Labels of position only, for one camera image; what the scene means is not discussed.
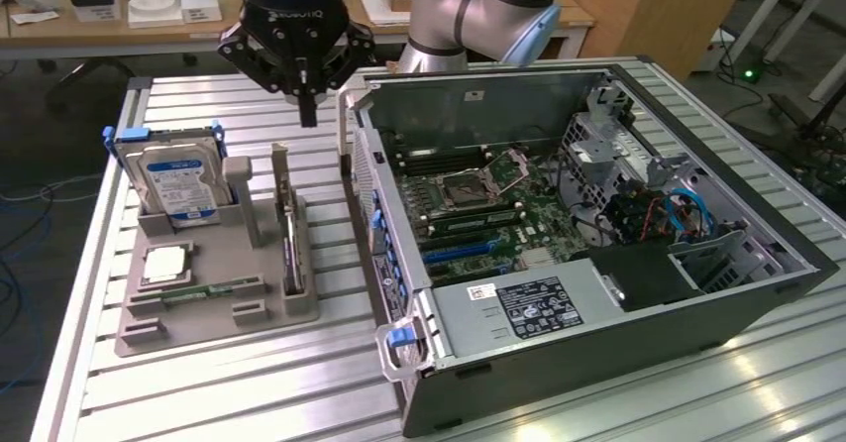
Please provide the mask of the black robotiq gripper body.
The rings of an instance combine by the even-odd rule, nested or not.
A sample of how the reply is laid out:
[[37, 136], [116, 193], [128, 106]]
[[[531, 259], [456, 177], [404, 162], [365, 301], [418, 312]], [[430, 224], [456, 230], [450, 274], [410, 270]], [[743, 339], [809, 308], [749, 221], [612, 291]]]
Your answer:
[[282, 60], [326, 59], [348, 22], [344, 0], [242, 0], [240, 25]]

